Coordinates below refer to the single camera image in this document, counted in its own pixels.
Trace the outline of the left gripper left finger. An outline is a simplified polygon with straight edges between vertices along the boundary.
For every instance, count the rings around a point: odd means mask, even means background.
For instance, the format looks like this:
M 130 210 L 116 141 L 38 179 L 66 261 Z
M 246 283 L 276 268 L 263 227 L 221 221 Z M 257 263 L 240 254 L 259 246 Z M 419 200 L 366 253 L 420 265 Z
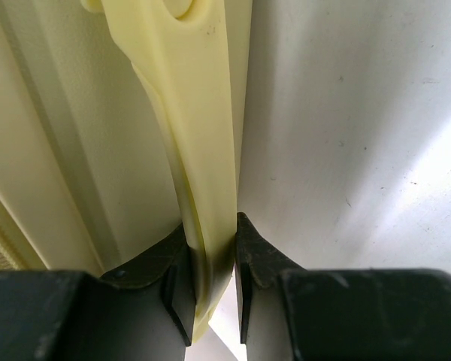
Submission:
M 191 343 L 182 226 L 99 278 L 0 271 L 0 360 L 182 360 Z

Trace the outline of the yellow suitcase black lining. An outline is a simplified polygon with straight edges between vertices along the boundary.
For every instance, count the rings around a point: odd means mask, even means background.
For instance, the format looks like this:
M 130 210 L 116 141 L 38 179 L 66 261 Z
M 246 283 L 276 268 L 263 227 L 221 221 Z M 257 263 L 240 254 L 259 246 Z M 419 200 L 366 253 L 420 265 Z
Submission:
M 161 122 L 99 1 L 0 1 L 0 271 L 99 275 L 180 222 Z

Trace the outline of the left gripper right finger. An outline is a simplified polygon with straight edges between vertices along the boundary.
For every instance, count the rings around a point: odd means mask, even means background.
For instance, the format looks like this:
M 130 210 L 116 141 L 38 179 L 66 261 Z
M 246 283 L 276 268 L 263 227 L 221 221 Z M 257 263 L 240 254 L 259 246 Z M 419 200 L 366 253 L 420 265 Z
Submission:
M 250 360 L 451 360 L 451 274 L 307 270 L 238 214 L 235 271 Z

